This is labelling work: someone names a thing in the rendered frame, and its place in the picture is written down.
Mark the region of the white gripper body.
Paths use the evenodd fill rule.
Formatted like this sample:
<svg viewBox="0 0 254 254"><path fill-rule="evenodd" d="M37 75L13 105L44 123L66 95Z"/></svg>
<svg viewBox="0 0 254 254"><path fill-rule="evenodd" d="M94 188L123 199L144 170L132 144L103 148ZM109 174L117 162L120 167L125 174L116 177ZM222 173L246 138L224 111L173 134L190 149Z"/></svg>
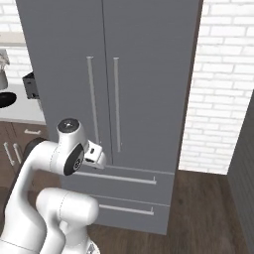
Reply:
<svg viewBox="0 0 254 254"><path fill-rule="evenodd" d="M106 163L107 163L107 159L106 159L106 155L104 154L103 151L101 151L98 155L97 155L97 158L94 162L94 167L96 169L100 169L100 170L103 170L106 166Z"/></svg>

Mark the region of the grey fridge drawer front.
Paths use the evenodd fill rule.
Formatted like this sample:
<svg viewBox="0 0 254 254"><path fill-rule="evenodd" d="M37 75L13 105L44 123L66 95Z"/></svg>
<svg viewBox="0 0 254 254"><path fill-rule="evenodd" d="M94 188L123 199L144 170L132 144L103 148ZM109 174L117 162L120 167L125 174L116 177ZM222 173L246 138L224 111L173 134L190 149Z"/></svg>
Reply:
<svg viewBox="0 0 254 254"><path fill-rule="evenodd" d="M169 205L174 179L174 174L157 171L82 166L73 175L62 177L62 187L92 195Z"/></svg>
<svg viewBox="0 0 254 254"><path fill-rule="evenodd" d="M149 202L133 201L113 197L95 195L99 204L114 205L127 208L150 210L152 207L155 214L145 215L110 209L99 208L99 215L95 224L130 229L142 232L166 235L170 215L168 205L160 205Z"/></svg>

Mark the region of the grey fridge right door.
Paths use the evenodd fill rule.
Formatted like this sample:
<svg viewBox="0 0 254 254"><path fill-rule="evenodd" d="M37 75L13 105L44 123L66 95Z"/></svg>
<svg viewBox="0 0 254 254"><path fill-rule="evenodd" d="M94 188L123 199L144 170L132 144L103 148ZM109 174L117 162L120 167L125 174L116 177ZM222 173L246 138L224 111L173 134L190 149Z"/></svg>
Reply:
<svg viewBox="0 0 254 254"><path fill-rule="evenodd" d="M102 0L113 164L174 172L202 0ZM113 58L119 58L117 152Z"/></svg>

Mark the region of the grey fridge door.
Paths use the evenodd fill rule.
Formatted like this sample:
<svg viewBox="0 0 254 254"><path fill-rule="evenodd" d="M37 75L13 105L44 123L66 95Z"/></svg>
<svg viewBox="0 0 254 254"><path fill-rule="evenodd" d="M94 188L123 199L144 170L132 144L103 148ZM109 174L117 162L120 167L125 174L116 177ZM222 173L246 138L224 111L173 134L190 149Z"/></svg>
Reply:
<svg viewBox="0 0 254 254"><path fill-rule="evenodd" d="M16 0L50 139L75 118L96 144L86 57L92 69L100 145L111 155L101 0Z"/></svg>
<svg viewBox="0 0 254 254"><path fill-rule="evenodd" d="M102 0L113 164L174 172L202 0ZM113 58L119 58L117 152Z"/></svg>

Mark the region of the grey fridge left door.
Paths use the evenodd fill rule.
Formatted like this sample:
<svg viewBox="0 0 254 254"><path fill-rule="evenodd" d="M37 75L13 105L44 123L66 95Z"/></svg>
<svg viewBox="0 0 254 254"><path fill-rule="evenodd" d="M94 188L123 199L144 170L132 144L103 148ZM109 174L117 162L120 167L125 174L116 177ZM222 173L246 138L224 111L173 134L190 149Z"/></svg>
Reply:
<svg viewBox="0 0 254 254"><path fill-rule="evenodd" d="M50 139L75 118L96 144L86 57L92 69L100 145L111 155L101 0L16 0Z"/></svg>

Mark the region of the black bowl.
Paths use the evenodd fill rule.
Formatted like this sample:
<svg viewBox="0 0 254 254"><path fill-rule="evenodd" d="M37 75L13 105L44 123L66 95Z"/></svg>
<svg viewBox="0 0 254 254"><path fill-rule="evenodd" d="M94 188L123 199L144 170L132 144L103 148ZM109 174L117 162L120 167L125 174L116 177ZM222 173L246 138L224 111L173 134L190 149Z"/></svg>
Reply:
<svg viewBox="0 0 254 254"><path fill-rule="evenodd" d="M0 92L0 108L12 105L17 100L14 92Z"/></svg>

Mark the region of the brown cupboard door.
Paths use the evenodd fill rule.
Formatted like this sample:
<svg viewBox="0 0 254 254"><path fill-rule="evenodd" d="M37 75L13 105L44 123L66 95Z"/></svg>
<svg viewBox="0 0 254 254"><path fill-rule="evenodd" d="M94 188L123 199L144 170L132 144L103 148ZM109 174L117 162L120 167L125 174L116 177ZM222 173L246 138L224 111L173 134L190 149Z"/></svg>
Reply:
<svg viewBox="0 0 254 254"><path fill-rule="evenodd" d="M8 188L14 178L13 167L10 164L4 143L9 140L5 125L0 122L0 187Z"/></svg>
<svg viewBox="0 0 254 254"><path fill-rule="evenodd" d="M40 143L46 141L46 138L37 137L28 141L19 141L18 152L21 159L21 162L15 167L15 173L18 174L20 172L21 167L23 166L24 161L27 159L30 152Z"/></svg>

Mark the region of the brown drawer front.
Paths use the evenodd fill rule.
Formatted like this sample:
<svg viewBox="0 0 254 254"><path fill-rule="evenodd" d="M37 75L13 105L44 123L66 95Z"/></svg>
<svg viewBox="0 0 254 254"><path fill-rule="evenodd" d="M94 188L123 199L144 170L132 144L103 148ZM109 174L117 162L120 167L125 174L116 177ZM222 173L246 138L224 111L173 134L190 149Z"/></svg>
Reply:
<svg viewBox="0 0 254 254"><path fill-rule="evenodd" d="M46 139L48 138L48 131L47 131L47 127L45 125L28 124L28 123L13 123L13 127L14 127L15 133L17 134L18 137L22 137L27 140L32 140L37 137L42 137L42 138L46 138ZM24 133L25 129L29 129L31 131L41 130L42 134L41 135L25 134Z"/></svg>

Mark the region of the dark grey box appliance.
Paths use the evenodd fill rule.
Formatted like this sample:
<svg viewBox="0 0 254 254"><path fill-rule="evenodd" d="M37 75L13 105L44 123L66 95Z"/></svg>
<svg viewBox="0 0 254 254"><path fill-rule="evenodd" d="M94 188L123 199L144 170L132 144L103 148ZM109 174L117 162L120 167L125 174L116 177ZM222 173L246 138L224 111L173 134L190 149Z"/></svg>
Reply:
<svg viewBox="0 0 254 254"><path fill-rule="evenodd" d="M33 72L28 73L23 78L26 94L29 99L39 99L39 92L36 85L36 80Z"/></svg>

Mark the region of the dark grey cabinet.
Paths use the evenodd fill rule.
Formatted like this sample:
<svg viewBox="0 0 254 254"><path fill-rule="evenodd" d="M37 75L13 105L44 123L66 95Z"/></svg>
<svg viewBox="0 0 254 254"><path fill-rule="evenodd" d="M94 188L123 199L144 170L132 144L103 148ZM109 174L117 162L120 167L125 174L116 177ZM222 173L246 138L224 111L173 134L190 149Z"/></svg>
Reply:
<svg viewBox="0 0 254 254"><path fill-rule="evenodd" d="M249 254L254 254L254 91L227 176Z"/></svg>

